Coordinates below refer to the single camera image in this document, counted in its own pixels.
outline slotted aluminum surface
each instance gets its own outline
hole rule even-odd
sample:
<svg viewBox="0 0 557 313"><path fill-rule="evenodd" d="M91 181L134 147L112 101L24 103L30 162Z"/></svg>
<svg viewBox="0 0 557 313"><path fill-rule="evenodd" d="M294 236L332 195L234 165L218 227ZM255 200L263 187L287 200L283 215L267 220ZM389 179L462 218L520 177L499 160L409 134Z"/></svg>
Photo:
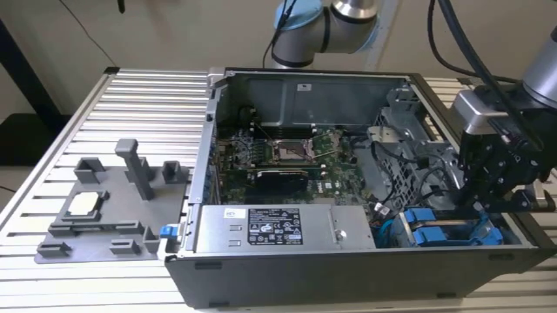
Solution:
<svg viewBox="0 0 557 313"><path fill-rule="evenodd" d="M428 82L446 106L468 88L457 80ZM159 261L38 265L34 255L70 192L80 157L96 156L108 165L122 165L110 153L121 137L133 137L150 164L171 158L194 166L205 88L202 72L122 70L103 77L0 214L0 308L38 313L194 312ZM557 196L555 189L548 190ZM557 241L557 214L535 217ZM524 274L500 276L465 299L283 306L251 308L251 312L557 312L556 294L557 258L552 258Z"/></svg>

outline black pole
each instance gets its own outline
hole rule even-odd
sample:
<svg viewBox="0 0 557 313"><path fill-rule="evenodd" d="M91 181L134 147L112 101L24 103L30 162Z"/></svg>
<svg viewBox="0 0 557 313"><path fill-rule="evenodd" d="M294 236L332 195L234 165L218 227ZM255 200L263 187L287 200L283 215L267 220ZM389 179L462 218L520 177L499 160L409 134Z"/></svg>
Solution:
<svg viewBox="0 0 557 313"><path fill-rule="evenodd" d="M44 126L52 135L58 135L66 124L64 118L2 20L0 62Z"/></svg>

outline gray plastic post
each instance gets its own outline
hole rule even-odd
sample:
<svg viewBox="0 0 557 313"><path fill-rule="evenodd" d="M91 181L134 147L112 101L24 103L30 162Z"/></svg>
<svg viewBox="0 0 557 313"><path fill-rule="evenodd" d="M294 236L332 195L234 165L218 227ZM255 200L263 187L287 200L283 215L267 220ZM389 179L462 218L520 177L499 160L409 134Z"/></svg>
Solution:
<svg viewBox="0 0 557 313"><path fill-rule="evenodd" d="M142 199L151 200L155 198L155 193L151 185L149 184L147 173L138 156L138 140L126 138L121 139L114 152L126 161L130 177L137 185Z"/></svg>

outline white sticker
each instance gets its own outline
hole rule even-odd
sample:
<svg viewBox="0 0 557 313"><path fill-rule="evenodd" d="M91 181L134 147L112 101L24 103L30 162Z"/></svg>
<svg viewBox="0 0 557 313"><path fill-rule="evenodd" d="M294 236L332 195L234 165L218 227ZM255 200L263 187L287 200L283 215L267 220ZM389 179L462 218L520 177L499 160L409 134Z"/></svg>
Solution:
<svg viewBox="0 0 557 313"><path fill-rule="evenodd" d="M246 209L225 209L225 218L246 218Z"/></svg>
<svg viewBox="0 0 557 313"><path fill-rule="evenodd" d="M310 83L299 83L298 84L298 91L312 91L312 84Z"/></svg>

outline floor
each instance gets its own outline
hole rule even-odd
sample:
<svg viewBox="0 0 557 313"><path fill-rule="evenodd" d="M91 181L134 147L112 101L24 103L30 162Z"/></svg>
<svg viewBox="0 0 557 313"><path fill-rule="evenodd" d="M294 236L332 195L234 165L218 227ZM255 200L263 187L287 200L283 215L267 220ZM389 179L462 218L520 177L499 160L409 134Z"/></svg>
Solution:
<svg viewBox="0 0 557 313"><path fill-rule="evenodd" d="M0 166L0 186L18 190L34 168L23 166ZM8 204L14 193L0 189L0 211Z"/></svg>

